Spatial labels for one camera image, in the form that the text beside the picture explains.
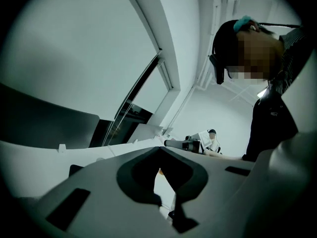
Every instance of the white ceiling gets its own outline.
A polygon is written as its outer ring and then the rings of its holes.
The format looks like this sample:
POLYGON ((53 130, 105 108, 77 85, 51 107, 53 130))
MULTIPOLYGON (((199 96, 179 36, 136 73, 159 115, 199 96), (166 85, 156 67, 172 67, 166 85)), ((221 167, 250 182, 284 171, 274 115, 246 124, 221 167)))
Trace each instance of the white ceiling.
MULTIPOLYGON (((225 20, 226 13, 226 0, 222 3, 222 24, 225 20)), ((296 24, 300 25, 300 18, 292 10, 292 8, 287 4, 285 0, 237 0, 234 6, 233 15, 231 19, 239 19, 244 15, 251 16, 257 22, 265 23, 279 23, 279 24, 296 24)), ((201 14, 201 17, 212 17, 209 15, 201 14)), ((292 29, 285 27, 267 27, 268 30, 276 33, 276 37, 279 35, 287 34, 292 29)), ((213 66, 210 63, 209 73, 213 73, 213 66)), ((237 82, 232 81, 225 73, 225 80, 221 86, 237 94, 238 98, 242 98, 251 105, 257 101, 257 94, 267 87, 267 82, 262 82, 257 85, 250 85, 248 82, 237 82)))

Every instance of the dark shirt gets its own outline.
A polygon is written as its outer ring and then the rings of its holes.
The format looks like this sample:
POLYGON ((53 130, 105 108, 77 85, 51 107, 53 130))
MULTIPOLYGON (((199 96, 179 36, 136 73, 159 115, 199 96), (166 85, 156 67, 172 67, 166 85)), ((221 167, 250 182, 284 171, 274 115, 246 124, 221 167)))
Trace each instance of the dark shirt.
POLYGON ((280 36, 280 40, 285 49, 282 56, 283 70, 268 83, 265 95, 253 107, 249 145, 242 157, 246 161, 256 161, 260 152, 276 148, 280 142, 298 132, 281 95, 298 76, 313 46, 303 28, 280 36))

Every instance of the black cap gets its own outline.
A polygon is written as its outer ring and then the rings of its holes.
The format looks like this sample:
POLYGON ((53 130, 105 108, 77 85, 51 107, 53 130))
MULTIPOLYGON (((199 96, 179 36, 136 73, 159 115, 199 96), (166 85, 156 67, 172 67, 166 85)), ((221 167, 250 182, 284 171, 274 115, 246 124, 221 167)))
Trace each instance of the black cap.
POLYGON ((217 134, 216 131, 214 129, 210 129, 208 130, 208 133, 214 133, 214 134, 217 134))

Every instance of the ear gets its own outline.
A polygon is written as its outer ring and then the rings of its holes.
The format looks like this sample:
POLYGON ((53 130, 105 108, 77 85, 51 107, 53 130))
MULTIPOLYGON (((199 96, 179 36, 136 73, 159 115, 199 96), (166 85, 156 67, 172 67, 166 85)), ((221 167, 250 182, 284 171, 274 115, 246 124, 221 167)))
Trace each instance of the ear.
POLYGON ((256 23, 255 21, 250 20, 250 21, 249 21, 249 25, 250 25, 250 26, 253 26, 253 27, 254 27, 254 29, 255 29, 255 31, 257 31, 257 32, 261 32, 261 30, 260 30, 260 28, 259 28, 258 23, 256 23))

